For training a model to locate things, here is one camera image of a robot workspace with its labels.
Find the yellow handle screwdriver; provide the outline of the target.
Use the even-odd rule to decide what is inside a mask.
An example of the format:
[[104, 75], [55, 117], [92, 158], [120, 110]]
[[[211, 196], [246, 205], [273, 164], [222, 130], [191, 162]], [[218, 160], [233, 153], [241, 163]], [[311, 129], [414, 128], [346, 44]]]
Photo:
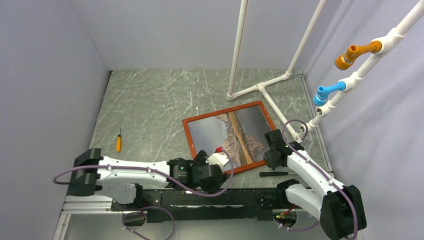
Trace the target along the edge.
[[117, 134], [115, 149], [118, 153], [120, 153], [122, 150], [122, 129], [121, 128], [119, 128], [119, 132]]

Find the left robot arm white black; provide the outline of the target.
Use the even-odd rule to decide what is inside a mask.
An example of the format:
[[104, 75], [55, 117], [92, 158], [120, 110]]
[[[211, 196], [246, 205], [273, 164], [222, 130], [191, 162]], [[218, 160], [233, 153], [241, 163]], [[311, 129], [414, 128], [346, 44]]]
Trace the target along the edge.
[[90, 148], [74, 160], [67, 194], [74, 197], [101, 195], [131, 210], [144, 205], [143, 188], [154, 186], [185, 190], [201, 197], [217, 197], [227, 190], [234, 164], [221, 148], [208, 155], [201, 150], [193, 160], [174, 158], [159, 162], [126, 161], [101, 155]]

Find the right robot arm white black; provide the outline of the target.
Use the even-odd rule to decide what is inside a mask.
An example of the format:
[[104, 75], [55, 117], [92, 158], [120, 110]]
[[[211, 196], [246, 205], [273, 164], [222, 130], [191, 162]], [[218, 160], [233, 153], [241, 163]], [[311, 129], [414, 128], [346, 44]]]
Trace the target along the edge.
[[280, 130], [264, 136], [269, 146], [263, 155], [266, 165], [271, 169], [288, 167], [310, 187], [307, 189], [296, 179], [279, 183], [275, 200], [280, 207], [301, 207], [317, 219], [331, 240], [354, 236], [367, 227], [361, 192], [356, 186], [347, 186], [325, 172], [298, 142], [285, 142]]

